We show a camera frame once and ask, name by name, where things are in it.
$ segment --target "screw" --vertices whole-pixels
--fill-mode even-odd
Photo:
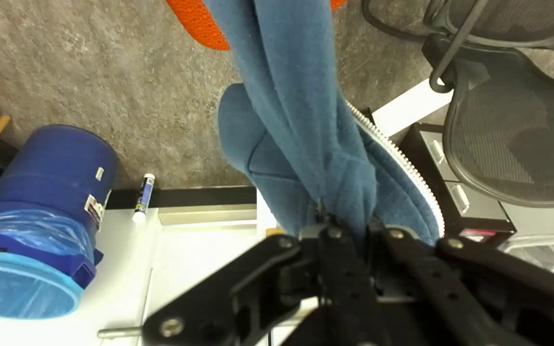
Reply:
[[[174,335],[179,335],[183,331],[183,320],[180,318],[171,318],[162,322],[160,326],[160,331],[164,337],[171,337]]]
[[[393,238],[397,238],[397,239],[403,239],[403,237],[404,237],[403,232],[398,231],[398,230],[391,230],[390,231],[390,236],[393,237]]]
[[[338,228],[331,228],[328,230],[328,236],[330,238],[337,239],[337,238],[341,238],[342,235],[343,235],[343,232],[341,232],[341,230],[339,230]]]
[[[459,239],[450,238],[448,239],[448,245],[454,249],[462,249],[464,247],[463,242]]]
[[[279,246],[281,247],[285,247],[286,249],[288,249],[289,247],[292,247],[294,244],[292,243],[292,241],[288,238],[280,238],[279,239]]]

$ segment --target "mesh chair back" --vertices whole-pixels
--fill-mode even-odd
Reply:
[[[437,7],[432,26],[455,33],[475,0],[447,0]],[[467,39],[488,46],[554,49],[554,0],[490,0]]]
[[[435,66],[448,46],[431,35],[423,52]],[[471,44],[442,78],[455,83],[443,138],[455,175],[501,201],[554,207],[554,79],[518,50]]]

